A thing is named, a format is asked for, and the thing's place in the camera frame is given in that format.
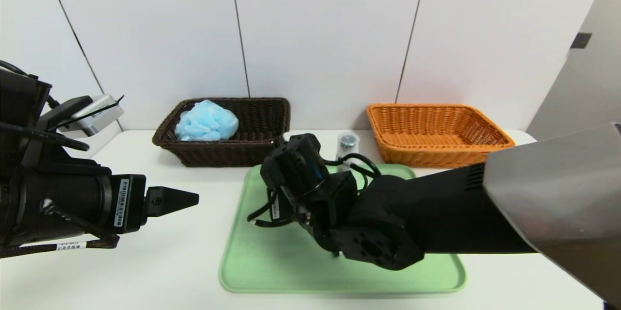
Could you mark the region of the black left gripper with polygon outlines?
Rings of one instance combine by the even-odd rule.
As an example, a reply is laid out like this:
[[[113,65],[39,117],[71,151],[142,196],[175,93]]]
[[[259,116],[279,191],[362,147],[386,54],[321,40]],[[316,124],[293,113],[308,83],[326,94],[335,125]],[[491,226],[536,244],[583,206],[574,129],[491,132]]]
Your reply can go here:
[[[138,231],[143,218],[161,217],[199,204],[198,194],[163,186],[149,187],[144,198],[144,175],[113,175],[100,165],[50,165],[28,174],[26,180],[27,244],[86,233],[84,228],[42,213],[45,199],[62,212],[115,234]]]

